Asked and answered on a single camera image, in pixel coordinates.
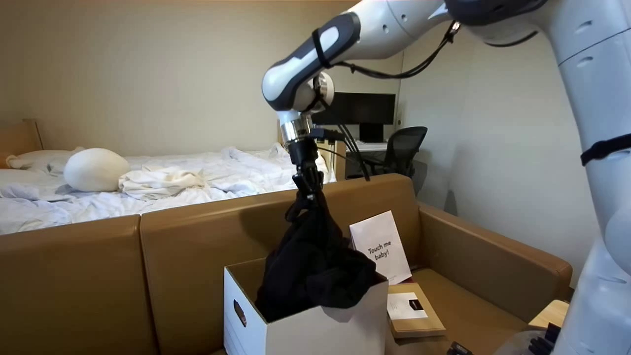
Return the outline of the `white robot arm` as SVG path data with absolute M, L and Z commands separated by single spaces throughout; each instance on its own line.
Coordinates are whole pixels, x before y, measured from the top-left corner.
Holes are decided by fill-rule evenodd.
M 410 48 L 441 22 L 488 48 L 536 36 L 556 65 L 565 144 L 591 202 L 585 261 L 554 355 L 631 355 L 631 0 L 358 0 L 311 32 L 262 77 L 283 136 L 305 138 L 313 79 Z

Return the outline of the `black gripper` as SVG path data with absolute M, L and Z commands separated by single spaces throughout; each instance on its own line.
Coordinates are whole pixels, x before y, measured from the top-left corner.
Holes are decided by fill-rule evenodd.
M 325 132 L 311 125 L 301 123 L 287 123 L 283 127 L 283 138 L 289 152 L 289 160 L 297 170 L 307 170 L 307 180 L 301 172 L 291 176 L 293 186 L 297 192 L 307 196 L 317 196 L 321 192 L 323 174 L 317 168 L 311 168 L 317 160 L 317 146 L 315 142 L 321 140 Z

